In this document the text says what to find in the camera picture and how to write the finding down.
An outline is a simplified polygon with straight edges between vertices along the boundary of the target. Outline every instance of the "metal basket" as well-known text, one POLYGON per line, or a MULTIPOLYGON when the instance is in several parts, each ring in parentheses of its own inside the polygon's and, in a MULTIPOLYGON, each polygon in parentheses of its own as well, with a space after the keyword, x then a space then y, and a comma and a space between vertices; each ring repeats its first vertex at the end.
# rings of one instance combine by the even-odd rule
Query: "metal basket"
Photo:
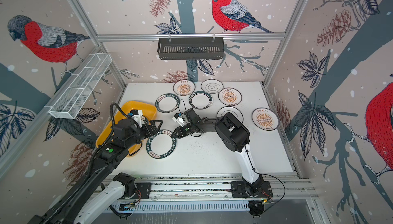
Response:
POLYGON ((222 59, 224 57, 224 38, 160 38, 158 55, 162 60, 169 59, 222 59))

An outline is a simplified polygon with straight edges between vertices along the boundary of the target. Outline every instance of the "wire mesh organizer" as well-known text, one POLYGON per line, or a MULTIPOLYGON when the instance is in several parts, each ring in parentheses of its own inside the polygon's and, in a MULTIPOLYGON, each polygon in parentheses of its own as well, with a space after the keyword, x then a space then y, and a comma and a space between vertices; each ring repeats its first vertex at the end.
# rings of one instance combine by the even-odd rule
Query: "wire mesh organizer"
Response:
POLYGON ((160 38, 157 52, 162 60, 222 59, 224 57, 224 38, 160 38))
POLYGON ((49 113, 54 118, 75 119, 111 62, 112 58, 107 53, 91 54, 89 62, 81 72, 72 74, 76 76, 75 79, 49 113))

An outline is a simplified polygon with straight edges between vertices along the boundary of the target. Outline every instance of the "plate with orange sunburst design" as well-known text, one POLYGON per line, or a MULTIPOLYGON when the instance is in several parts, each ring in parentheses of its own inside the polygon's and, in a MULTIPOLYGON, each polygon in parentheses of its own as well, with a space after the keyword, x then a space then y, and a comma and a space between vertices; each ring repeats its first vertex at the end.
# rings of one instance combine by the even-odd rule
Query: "plate with orange sunburst design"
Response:
POLYGON ((270 109, 258 108, 252 112, 252 121, 263 130, 275 130, 278 127, 278 116, 270 109))
POLYGON ((242 101, 242 94, 234 88, 224 88, 219 93, 221 103, 234 106, 242 101))
POLYGON ((194 90, 195 84, 190 80, 180 80, 173 85, 173 91, 181 96, 190 95, 194 90))

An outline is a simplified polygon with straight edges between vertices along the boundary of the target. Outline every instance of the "gray floor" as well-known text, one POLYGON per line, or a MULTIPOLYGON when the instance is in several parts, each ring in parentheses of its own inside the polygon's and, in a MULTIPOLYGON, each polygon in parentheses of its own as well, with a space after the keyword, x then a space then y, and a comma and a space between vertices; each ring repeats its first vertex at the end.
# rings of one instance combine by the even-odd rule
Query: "gray floor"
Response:
POLYGON ((119 220, 113 213, 101 214, 93 224, 313 224, 305 200, 282 200, 261 218, 248 212, 180 212, 159 214, 133 214, 128 220, 119 220))

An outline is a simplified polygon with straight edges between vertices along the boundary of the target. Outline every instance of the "yellow tray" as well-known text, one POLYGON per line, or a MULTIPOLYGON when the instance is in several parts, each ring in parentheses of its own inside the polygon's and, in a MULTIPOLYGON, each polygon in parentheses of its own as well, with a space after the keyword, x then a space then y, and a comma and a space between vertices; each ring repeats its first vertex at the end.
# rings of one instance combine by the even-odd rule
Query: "yellow tray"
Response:
MULTIPOLYGON (((121 109, 124 111, 125 114, 130 113, 131 110, 142 110, 143 115, 147 117, 149 121, 154 120, 157 117, 157 108, 154 105, 142 103, 139 101, 134 101, 134 100, 128 101, 121 107, 121 109)), ((121 119, 125 119, 126 117, 123 116, 119 111, 117 111, 114 118, 115 118, 115 123, 118 123, 121 119)), ((105 139, 108 137, 109 133, 112 130, 111 126, 112 126, 112 122, 109 122, 106 128, 104 129, 104 131, 100 134, 100 136, 96 140, 96 147, 104 143, 105 139)), ((128 152, 132 154, 133 152, 137 151, 140 147, 141 147, 140 145, 134 145, 128 149, 128 152)))

